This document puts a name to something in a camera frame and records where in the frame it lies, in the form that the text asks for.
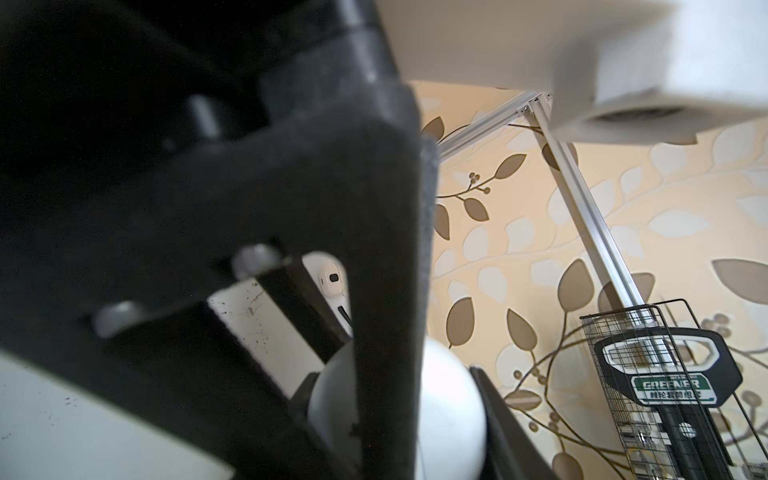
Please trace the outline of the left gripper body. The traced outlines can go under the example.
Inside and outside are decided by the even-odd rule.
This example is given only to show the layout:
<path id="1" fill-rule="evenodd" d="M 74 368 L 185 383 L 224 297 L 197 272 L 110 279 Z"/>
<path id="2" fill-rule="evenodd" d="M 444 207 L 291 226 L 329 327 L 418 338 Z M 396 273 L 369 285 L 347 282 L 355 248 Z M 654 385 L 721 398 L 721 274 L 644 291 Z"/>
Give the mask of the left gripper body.
<path id="1" fill-rule="evenodd" d="M 256 76 L 338 40 L 384 44 L 370 1 L 5 1 L 5 252 L 380 251 L 384 82 L 276 98 Z"/>

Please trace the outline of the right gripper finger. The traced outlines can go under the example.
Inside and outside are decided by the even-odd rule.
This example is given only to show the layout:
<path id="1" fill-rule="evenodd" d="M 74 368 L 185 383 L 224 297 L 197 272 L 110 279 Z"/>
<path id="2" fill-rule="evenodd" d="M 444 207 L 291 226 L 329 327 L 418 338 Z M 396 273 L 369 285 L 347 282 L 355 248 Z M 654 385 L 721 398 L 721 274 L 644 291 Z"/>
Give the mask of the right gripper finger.
<path id="1" fill-rule="evenodd" d="M 557 476 L 515 419 L 486 372 L 469 369 L 483 401 L 487 420 L 486 458 L 481 479 L 556 480 Z"/>

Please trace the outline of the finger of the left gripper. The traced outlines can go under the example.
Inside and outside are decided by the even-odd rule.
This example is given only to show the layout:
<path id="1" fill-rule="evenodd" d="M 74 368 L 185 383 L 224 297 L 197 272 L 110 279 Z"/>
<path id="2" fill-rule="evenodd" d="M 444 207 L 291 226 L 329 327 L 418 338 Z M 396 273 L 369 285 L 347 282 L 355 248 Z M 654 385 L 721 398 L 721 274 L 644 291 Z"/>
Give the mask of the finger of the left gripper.
<path id="1" fill-rule="evenodd" d="M 1 346 L 254 478 L 338 478 L 207 304 L 237 273 L 336 256 L 351 290 L 361 475 L 416 472 L 435 147 L 380 35 L 267 71 L 272 124 L 49 213 L 1 213 Z"/>

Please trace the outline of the white round earbud case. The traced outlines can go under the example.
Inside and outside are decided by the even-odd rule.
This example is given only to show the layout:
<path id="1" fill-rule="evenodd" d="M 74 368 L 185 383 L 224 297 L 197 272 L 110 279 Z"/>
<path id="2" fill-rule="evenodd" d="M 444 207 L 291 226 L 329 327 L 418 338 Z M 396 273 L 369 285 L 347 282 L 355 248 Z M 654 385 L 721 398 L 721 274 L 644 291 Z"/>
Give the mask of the white round earbud case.
<path id="1" fill-rule="evenodd" d="M 487 449 L 487 416 L 469 370 L 446 346 L 427 337 L 421 371 L 418 479 L 478 479 Z M 307 407 L 310 425 L 341 463 L 357 470 L 353 347 L 343 347 L 320 372 Z"/>

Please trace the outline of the black socket set holder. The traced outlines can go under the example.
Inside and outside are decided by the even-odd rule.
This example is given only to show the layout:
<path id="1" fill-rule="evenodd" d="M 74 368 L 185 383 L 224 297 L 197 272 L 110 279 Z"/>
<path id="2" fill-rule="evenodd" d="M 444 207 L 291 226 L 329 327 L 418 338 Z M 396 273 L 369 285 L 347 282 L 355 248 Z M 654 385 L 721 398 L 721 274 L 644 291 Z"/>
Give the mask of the black socket set holder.
<path id="1" fill-rule="evenodd" d="M 719 334 L 656 326 L 595 334 L 589 344 L 636 478 L 731 478 L 714 411 L 743 375 Z"/>

